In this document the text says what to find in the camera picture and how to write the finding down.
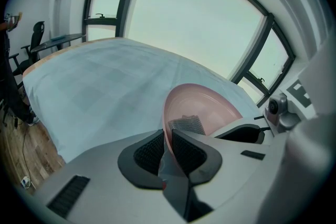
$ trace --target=window frame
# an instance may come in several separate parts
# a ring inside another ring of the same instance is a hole
[[[265,96],[262,100],[257,104],[260,107],[263,103],[265,103],[268,98],[272,95],[272,93],[278,88],[281,81],[286,76],[289,71],[291,65],[295,60],[295,55],[285,37],[283,32],[281,31],[279,25],[275,21],[275,17],[272,13],[269,13],[262,4],[257,0],[248,0],[252,5],[254,5],[263,15],[264,20],[258,29],[258,33],[254,39],[254,42],[245,56],[243,62],[240,63],[238,68],[234,71],[234,75],[231,78],[231,82],[238,84],[239,81],[245,77],[249,80],[254,86],[256,86]],[[131,4],[131,0],[120,0],[119,6],[117,10],[116,18],[88,18],[90,12],[90,4],[91,0],[85,0],[84,11],[83,11],[83,20],[82,20],[82,33],[86,35],[87,25],[114,25],[115,28],[115,36],[116,37],[124,37],[125,25],[127,14],[129,11],[129,7]],[[263,83],[257,79],[249,70],[252,67],[253,63],[258,58],[267,38],[271,31],[274,30],[282,45],[284,46],[288,59],[284,65],[281,75],[276,79],[270,90],[266,88]]]

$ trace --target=black chair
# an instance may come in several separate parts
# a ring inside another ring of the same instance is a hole
[[[28,54],[28,60],[24,60],[22,61],[20,64],[18,63],[16,57],[19,54],[14,54],[9,56],[8,58],[11,59],[13,58],[15,61],[15,64],[17,66],[17,68],[13,71],[13,75],[17,76],[20,74],[23,74],[23,72],[30,67],[32,64],[36,63],[38,60],[38,55],[37,53],[31,53],[31,50],[34,49],[36,46],[40,45],[42,36],[43,36],[43,32],[44,32],[44,22],[37,22],[34,25],[33,28],[33,35],[31,36],[31,43],[30,45],[26,45],[21,47],[21,49],[26,49],[27,54]]]

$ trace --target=pink bowl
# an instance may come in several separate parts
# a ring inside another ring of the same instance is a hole
[[[162,116],[164,136],[171,153],[172,133],[168,122],[180,119],[183,115],[197,115],[205,135],[242,118],[238,110],[217,92],[198,84],[179,85],[168,94]]]

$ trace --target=cable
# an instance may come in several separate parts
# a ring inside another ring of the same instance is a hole
[[[23,143],[22,143],[22,155],[23,155],[23,160],[25,161],[25,164],[26,164],[26,167],[27,167],[27,170],[28,170],[28,174],[29,174],[29,186],[27,187],[27,188],[29,188],[30,187],[30,185],[31,185],[31,176],[30,176],[30,170],[29,170],[29,168],[28,168],[28,165],[27,165],[27,162],[26,162],[26,157],[25,157],[25,153],[24,153],[24,147],[25,147],[25,140],[26,140],[26,135],[27,135],[27,130],[28,130],[28,126],[27,126],[27,128],[26,128],[26,131],[25,131],[25,134],[24,134],[24,136],[23,136]]]

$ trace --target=light blue tablecloth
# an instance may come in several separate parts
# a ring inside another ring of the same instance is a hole
[[[161,129],[165,98],[183,83],[211,88],[243,117],[261,114],[242,88],[203,66],[124,38],[70,50],[24,77],[31,107],[65,162],[94,146]]]

